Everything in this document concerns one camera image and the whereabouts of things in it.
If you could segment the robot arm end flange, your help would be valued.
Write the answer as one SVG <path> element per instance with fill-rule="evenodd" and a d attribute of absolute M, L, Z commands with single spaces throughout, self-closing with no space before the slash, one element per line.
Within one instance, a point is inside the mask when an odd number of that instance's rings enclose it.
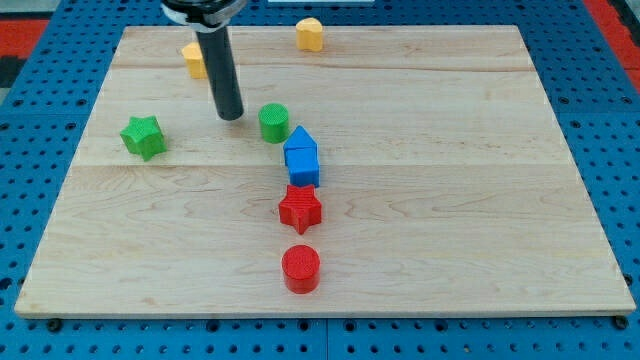
<path fill-rule="evenodd" d="M 247 0 L 162 0 L 161 9 L 171 21 L 196 32 L 212 33 L 229 24 Z"/>

